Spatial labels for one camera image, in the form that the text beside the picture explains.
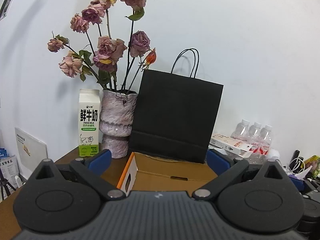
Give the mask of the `water bottle pink label middle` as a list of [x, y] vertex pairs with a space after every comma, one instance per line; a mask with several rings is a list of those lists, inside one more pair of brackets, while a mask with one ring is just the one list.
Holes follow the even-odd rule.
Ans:
[[250, 151], [255, 153], [259, 147], [260, 143], [260, 130], [261, 124], [255, 122], [248, 130], [247, 142], [252, 145]]

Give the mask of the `dried pink rose bouquet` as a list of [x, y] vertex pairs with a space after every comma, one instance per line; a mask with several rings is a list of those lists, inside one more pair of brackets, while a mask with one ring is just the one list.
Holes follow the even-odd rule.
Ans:
[[[91, 0], [81, 13], [71, 18], [70, 28], [76, 33], [88, 35], [89, 27], [100, 27], [109, 24], [109, 10], [117, 1], [125, 3], [132, 9], [127, 19], [134, 24], [145, 14], [147, 0]], [[97, 46], [94, 47], [88, 39], [89, 50], [76, 51], [70, 45], [69, 39], [61, 35], [53, 35], [48, 41], [47, 48], [51, 53], [67, 48], [69, 52], [59, 63], [59, 68], [67, 76], [94, 76], [103, 89], [129, 94], [131, 84], [127, 83], [134, 62], [138, 61], [138, 70], [145, 70], [156, 61], [156, 50], [151, 48], [150, 39], [144, 31], [130, 31], [129, 41], [112, 38], [110, 26], [107, 25], [107, 35], [98, 36]]]

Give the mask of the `black tripod leg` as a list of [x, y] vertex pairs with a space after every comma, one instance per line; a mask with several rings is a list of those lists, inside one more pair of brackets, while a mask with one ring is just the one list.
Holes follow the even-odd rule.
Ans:
[[4, 194], [6, 194], [6, 196], [10, 196], [11, 192], [10, 189], [12, 189], [13, 191], [16, 191], [16, 188], [14, 188], [9, 181], [3, 176], [2, 171], [0, 170], [0, 187], [1, 187], [1, 198], [2, 200], [5, 200], [4, 198]]

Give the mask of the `water bottle pink label left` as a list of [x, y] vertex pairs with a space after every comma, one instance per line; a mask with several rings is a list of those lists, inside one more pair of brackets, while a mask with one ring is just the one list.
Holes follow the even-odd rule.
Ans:
[[247, 141], [248, 130], [249, 130], [249, 121], [242, 119], [242, 121], [237, 124], [235, 131], [231, 134], [231, 138], [241, 140], [241, 141]]

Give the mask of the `white green milk carton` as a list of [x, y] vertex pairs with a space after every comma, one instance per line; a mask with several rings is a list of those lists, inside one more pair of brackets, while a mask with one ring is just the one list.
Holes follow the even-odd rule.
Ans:
[[99, 152], [100, 96], [98, 89], [80, 89], [78, 104], [79, 156]]

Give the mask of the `black round device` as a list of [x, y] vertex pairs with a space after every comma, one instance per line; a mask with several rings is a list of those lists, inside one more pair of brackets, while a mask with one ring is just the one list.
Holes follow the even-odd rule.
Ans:
[[307, 239], [319, 239], [319, 181], [305, 179], [304, 190], [300, 193], [304, 198], [305, 210], [297, 232]]

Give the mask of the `white board leaning on wall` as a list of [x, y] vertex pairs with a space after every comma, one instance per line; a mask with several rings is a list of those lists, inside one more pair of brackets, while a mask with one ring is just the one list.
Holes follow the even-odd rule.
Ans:
[[43, 159], [47, 159], [47, 145], [15, 127], [18, 165], [21, 175], [28, 179]]

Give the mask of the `water bottle pink label right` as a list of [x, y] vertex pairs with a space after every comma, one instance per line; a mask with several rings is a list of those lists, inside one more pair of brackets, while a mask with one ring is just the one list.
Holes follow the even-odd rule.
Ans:
[[261, 155], [267, 155], [270, 146], [272, 144], [272, 132], [273, 127], [270, 125], [266, 125], [260, 132], [260, 137], [259, 137], [259, 145], [257, 152]]

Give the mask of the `yellow green snack packet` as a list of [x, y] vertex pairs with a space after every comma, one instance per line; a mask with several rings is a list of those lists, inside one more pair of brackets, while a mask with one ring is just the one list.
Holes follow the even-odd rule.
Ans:
[[319, 162], [320, 156], [318, 155], [313, 155], [304, 161], [305, 168], [311, 168], [309, 173], [311, 173], [312, 178], [317, 178], [319, 175]]

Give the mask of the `white orange flat box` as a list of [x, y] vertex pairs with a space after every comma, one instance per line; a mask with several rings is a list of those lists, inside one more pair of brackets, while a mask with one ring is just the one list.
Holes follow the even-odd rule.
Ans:
[[251, 144], [218, 133], [212, 135], [209, 144], [243, 158], [248, 158], [252, 154]]

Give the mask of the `blue white leaflet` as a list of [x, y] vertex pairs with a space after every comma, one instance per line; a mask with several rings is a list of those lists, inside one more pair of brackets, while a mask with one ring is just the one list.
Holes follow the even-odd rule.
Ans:
[[14, 155], [10, 157], [4, 148], [1, 148], [1, 171], [9, 183], [17, 189], [16, 176], [19, 175], [17, 159]]

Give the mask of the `pink textured ceramic vase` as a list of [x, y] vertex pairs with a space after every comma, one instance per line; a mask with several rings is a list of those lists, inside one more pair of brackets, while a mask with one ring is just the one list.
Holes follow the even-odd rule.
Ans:
[[137, 96], [136, 93], [103, 91], [99, 122], [103, 134], [101, 148], [110, 150], [113, 159], [127, 155]]

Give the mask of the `open cardboard box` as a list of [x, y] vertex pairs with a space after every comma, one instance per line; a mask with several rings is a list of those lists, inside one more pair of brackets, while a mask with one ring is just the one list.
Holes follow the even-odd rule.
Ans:
[[186, 191], [189, 195], [215, 179], [207, 164], [190, 163], [131, 153], [117, 188], [130, 191]]

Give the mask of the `black paper shopping bag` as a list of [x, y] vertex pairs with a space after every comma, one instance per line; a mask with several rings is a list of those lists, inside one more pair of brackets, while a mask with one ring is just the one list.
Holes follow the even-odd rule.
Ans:
[[189, 77], [144, 70], [129, 138], [132, 152], [204, 163], [223, 85], [196, 78], [200, 55], [190, 51]]

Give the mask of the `water bottle pink label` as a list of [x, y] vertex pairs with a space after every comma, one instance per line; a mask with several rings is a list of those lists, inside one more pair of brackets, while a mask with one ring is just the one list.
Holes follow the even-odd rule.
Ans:
[[247, 141], [248, 130], [249, 130], [249, 121], [242, 119], [242, 121], [237, 124], [235, 131], [231, 134], [231, 138], [241, 140], [241, 141]]
[[259, 137], [259, 145], [257, 152], [261, 155], [267, 155], [270, 146], [272, 144], [272, 132], [273, 127], [270, 125], [266, 125], [260, 132], [260, 137]]
[[252, 145], [250, 151], [255, 153], [259, 147], [260, 143], [260, 130], [261, 124], [255, 122], [248, 130], [247, 142]]

